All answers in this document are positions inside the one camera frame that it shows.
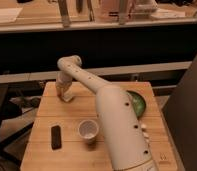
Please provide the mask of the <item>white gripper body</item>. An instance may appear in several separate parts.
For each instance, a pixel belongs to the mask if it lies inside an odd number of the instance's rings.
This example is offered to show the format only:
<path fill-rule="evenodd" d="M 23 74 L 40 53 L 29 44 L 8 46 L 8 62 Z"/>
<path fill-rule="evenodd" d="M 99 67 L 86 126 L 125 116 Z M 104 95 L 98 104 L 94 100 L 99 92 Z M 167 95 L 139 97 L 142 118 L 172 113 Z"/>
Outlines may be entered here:
<path fill-rule="evenodd" d="M 72 85 L 72 77 L 60 71 L 57 74 L 57 78 L 55 82 L 57 96 L 61 99 L 64 99 L 65 93 L 69 90 L 71 85 Z"/>

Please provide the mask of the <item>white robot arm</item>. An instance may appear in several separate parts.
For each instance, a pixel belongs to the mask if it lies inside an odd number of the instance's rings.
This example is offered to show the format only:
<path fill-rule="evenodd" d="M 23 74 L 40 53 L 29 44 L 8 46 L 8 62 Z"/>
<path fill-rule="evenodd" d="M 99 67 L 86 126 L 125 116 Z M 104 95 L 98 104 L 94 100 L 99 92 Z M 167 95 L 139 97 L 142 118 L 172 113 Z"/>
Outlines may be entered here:
<path fill-rule="evenodd" d="M 159 171 L 127 91 L 81 68 L 77 55 L 62 57 L 56 83 L 65 94 L 76 79 L 95 94 L 96 113 L 114 171 Z"/>

